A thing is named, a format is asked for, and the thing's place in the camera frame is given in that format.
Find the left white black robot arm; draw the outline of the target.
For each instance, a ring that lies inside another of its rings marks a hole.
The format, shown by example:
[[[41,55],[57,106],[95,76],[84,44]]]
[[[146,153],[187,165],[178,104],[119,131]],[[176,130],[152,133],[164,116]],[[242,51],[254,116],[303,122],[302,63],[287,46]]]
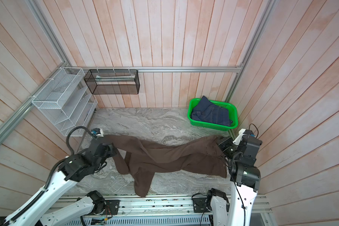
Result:
[[[89,147],[57,162],[45,185],[15,212],[0,217],[0,226],[62,225],[87,214],[101,215],[108,212],[101,193],[92,191],[70,206],[47,213],[64,193],[86,176],[102,170],[107,165],[106,160],[116,155],[117,149],[113,143],[105,141],[102,129],[82,129],[92,137]]]

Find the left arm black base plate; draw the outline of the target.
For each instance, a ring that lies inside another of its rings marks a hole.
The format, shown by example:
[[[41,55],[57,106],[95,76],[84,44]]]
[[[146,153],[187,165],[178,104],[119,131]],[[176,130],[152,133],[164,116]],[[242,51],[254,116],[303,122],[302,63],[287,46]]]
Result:
[[[114,215],[118,214],[120,207],[120,200],[106,200],[105,201],[105,210],[104,215],[113,217]]]

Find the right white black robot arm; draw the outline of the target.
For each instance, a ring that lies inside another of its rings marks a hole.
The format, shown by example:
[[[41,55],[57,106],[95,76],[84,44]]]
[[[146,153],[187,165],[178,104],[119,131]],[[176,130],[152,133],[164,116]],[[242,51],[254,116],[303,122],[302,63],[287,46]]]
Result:
[[[211,189],[206,205],[214,226],[248,226],[252,206],[260,188],[261,174],[255,167],[256,155],[262,145],[249,129],[241,129],[236,139],[224,137],[218,146],[224,155],[231,181],[231,195]]]

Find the brown corduroy trousers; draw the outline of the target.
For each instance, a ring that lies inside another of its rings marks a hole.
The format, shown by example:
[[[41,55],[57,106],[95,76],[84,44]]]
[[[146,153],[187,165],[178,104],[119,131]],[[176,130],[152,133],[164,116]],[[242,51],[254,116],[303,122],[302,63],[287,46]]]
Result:
[[[227,177],[224,156],[217,144],[219,136],[201,137],[179,146],[166,146],[133,136],[105,135],[104,142],[123,150],[113,157],[117,171],[134,178],[135,194],[146,197],[155,173],[188,171]]]

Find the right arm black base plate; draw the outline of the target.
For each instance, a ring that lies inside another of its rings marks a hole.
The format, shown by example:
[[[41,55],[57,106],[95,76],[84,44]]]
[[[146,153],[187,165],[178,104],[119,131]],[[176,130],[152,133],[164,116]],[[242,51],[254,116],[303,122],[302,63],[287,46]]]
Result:
[[[194,213],[210,212],[206,201],[207,199],[205,197],[192,198]]]

